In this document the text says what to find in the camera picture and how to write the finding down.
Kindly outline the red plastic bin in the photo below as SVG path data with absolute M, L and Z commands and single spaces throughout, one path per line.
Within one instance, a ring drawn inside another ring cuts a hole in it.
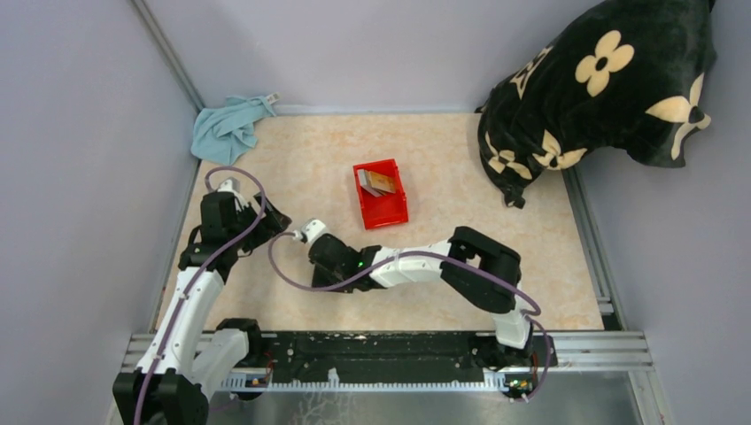
M 406 192 L 395 159 L 358 164 L 352 172 L 366 230 L 408 222 Z

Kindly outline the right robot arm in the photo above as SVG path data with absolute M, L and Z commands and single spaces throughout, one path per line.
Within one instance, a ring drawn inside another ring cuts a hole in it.
M 541 309 L 522 291 L 521 256 L 506 245 L 473 228 L 457 227 L 451 237 L 425 246 L 356 250 L 318 220 L 302 227 L 300 239 L 314 266 L 314 290 L 352 293 L 443 282 L 492 318 L 492 342 L 475 348 L 482 367 L 532 365 L 531 318 Z

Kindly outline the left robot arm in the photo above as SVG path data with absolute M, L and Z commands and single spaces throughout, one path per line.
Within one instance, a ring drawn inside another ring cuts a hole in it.
M 266 353 L 258 323 L 235 318 L 222 322 L 204 350 L 198 343 L 231 268 L 243 255 L 280 235 L 291 223 L 262 191 L 254 209 L 234 189 L 203 196 L 200 222 L 190 231 L 178 261 L 179 273 L 165 316 L 132 372 L 112 386 L 126 424 L 162 419 L 167 424 L 204 424 L 209 402 L 229 371 L 240 362 L 259 364 Z

